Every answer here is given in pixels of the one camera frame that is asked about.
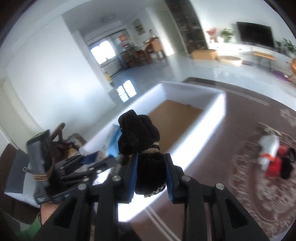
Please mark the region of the person's left hand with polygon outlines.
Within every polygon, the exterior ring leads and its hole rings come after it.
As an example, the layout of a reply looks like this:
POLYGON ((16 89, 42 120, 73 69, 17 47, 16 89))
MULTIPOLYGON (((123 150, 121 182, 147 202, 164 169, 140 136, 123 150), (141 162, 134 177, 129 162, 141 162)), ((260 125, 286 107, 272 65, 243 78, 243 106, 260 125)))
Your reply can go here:
POLYGON ((57 210, 58 207, 58 204, 50 202, 41 205, 40 219, 42 225, 50 218, 50 216, 57 210))

